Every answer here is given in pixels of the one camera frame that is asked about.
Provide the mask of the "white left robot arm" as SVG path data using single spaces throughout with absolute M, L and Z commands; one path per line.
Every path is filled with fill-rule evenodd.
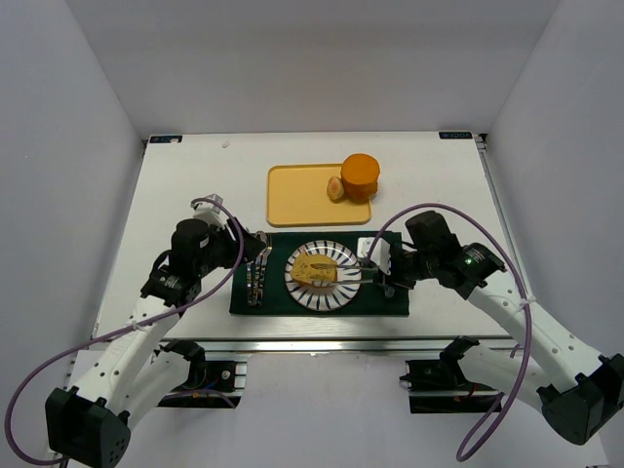
M 200 295 L 206 276 L 218 268 L 234 271 L 265 246 L 236 219 L 224 225 L 198 218 L 179 222 L 140 290 L 130 331 L 112 340 L 70 389 L 48 397 L 50 447 L 89 467 L 116 466 L 145 415 L 167 394 L 199 379 L 204 348 L 189 340 L 163 345 L 162 338 Z

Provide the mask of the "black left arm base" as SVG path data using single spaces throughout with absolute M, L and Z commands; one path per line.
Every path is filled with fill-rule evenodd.
M 158 404 L 159 408 L 235 409 L 245 388 L 248 363 L 234 355 L 208 353 L 190 362 L 187 380 Z

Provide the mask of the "speckled bread slice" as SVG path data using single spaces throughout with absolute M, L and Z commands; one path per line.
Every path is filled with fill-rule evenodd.
M 301 285 L 312 286 L 311 282 L 313 280 L 326 280 L 326 281 L 334 281 L 336 279 L 336 273 L 330 270 L 318 270 L 312 267 L 314 263 L 323 263 L 330 265 L 337 265 L 337 262 L 330 257 L 318 254 L 318 253 L 302 253 L 300 255 L 306 256 L 307 262 L 307 280 L 305 283 L 299 283 Z
M 293 265 L 292 265 L 292 270 L 291 270 L 291 277 L 294 281 L 298 282 L 298 283 L 305 283 L 307 280 L 307 262 L 306 262 L 306 256 L 305 255 L 300 255 L 298 256 Z

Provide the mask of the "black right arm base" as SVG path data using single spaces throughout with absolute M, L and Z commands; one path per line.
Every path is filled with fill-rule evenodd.
M 441 360 L 406 361 L 399 384 L 409 393 L 411 414 L 485 413 L 492 405 L 501 409 L 496 390 L 466 380 Z

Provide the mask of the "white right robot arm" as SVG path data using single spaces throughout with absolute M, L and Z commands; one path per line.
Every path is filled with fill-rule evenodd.
M 493 243 L 461 245 L 442 204 L 410 208 L 411 248 L 375 235 L 367 253 L 386 288 L 435 280 L 492 318 L 522 349 L 515 359 L 460 336 L 440 354 L 424 383 L 484 384 L 509 403 L 537 409 L 568 442 L 582 446 L 623 408 L 623 357 L 606 356 L 567 330 L 531 298 L 504 250 Z

